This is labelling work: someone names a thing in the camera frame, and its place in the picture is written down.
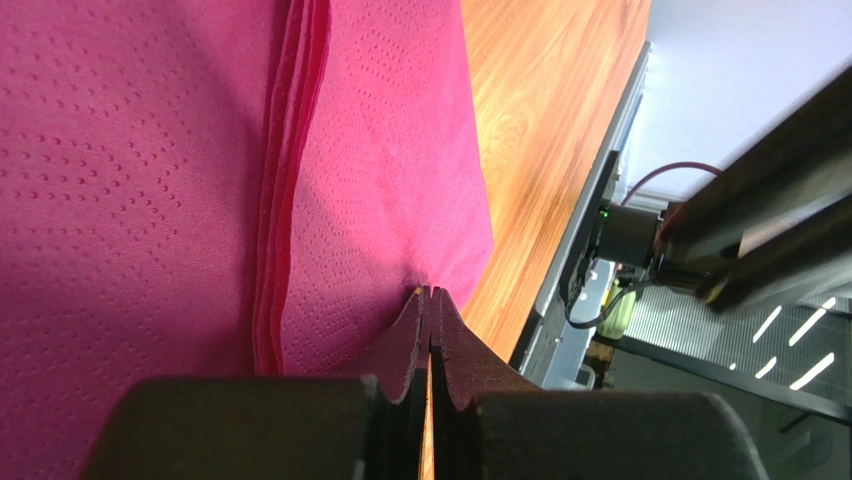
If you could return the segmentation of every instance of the stack of napkins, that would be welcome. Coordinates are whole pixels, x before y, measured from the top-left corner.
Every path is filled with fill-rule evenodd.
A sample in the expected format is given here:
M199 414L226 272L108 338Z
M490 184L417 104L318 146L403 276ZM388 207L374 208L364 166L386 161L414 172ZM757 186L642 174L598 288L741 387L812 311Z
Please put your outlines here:
M492 248L458 0L4 2L0 463L132 384L334 372Z

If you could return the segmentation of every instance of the wood grain surface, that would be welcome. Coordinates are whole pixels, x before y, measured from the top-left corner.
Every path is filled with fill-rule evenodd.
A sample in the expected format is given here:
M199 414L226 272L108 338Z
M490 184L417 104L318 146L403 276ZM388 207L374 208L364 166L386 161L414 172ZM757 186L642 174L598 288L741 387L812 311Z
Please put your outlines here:
M504 361L645 41L650 3L462 0L495 243L462 316ZM426 479L434 477L429 422Z

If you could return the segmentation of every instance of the metal frame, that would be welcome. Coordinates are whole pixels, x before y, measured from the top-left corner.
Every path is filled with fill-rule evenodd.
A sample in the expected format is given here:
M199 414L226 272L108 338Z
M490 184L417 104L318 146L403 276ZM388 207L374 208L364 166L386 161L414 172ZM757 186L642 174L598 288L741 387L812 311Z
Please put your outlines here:
M617 154L618 150L624 147L630 126L642 100L650 50L651 43L645 42L639 52L636 65L627 80L624 93L615 109L613 120L604 135L586 183L583 185L583 190L574 205L574 212L565 226L553 262L547 270L541 289L515 345L515 350L509 359L509 365L512 368L519 371L524 370L521 373L533 379L533 381L536 381L536 379L539 382L543 380L544 373L539 372L530 376L527 375L526 369L522 369L522 366L539 365L540 368L547 369L550 365L555 350L554 339L561 335L565 323L564 314L561 312L564 307L556 298L559 281L566 268L573 270L580 261L579 258L572 256L572 253L576 250L575 243L578 240L578 233L583 229L583 225L588 222L588 218L597 214L601 199L606 195L607 187L611 186L609 185L610 180L615 176L614 170L617 170L617 168L612 162L617 160L613 159L613 152ZM558 314L552 312L551 310L554 308L559 309L560 312Z
M326 377L137 385L81 478L416 479L429 368L436 479L768 478L718 397L543 391L465 326L449 292L430 287Z
M807 392L791 390L785 385L759 380L751 375L731 371L728 368L706 360L690 357L689 355L659 347L643 340L626 336L621 340L611 340L600 335L595 335L594 339L598 343L608 345L617 350L639 355L663 365L698 375L699 377L728 385L774 402L783 403L844 425L852 426L852 407L847 405Z

